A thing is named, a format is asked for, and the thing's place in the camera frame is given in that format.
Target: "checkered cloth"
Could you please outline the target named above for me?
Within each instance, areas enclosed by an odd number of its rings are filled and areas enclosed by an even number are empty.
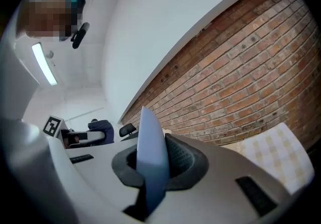
[[[243,141],[224,145],[279,180],[293,194],[314,176],[303,146],[284,123]]]

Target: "white wall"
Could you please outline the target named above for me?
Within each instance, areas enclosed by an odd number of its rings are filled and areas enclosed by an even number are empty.
[[[118,0],[102,61],[102,84],[115,118],[121,119],[170,59],[236,1]]]
[[[49,115],[63,118],[68,128],[86,131],[92,119],[108,120],[114,128],[114,140],[118,142],[122,127],[113,118],[102,88],[85,88],[63,92],[59,90],[37,92],[30,101],[23,120],[43,128]]]

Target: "black rubber pad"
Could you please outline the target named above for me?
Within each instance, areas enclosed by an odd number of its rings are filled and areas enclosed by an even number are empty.
[[[78,162],[84,162],[90,159],[94,159],[94,157],[90,154],[85,154],[77,157],[70,158],[70,161],[72,164],[78,163]]]
[[[241,177],[236,179],[236,182],[260,216],[264,216],[276,208],[276,204],[253,181],[252,178]]]

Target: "black chair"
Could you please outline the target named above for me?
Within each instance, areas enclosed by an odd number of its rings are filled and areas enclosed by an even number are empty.
[[[124,136],[129,135],[128,137],[126,137],[122,141],[126,141],[126,140],[130,140],[130,139],[133,139],[133,138],[137,138],[138,137],[138,132],[133,134],[133,132],[136,131],[136,130],[137,130],[137,128],[135,128],[132,123],[129,123],[129,124],[125,125],[124,127],[122,127],[119,130],[119,136],[122,138]]]

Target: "fluorescent light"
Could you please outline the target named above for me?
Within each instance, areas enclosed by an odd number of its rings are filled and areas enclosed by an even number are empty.
[[[44,51],[42,50],[41,44],[35,44],[32,47],[32,50],[34,52],[35,58],[42,70],[42,72],[44,73],[46,79],[48,80],[48,82],[51,85],[57,85],[57,81],[55,79],[55,77],[53,76],[48,63],[46,61],[45,55],[44,55]]]

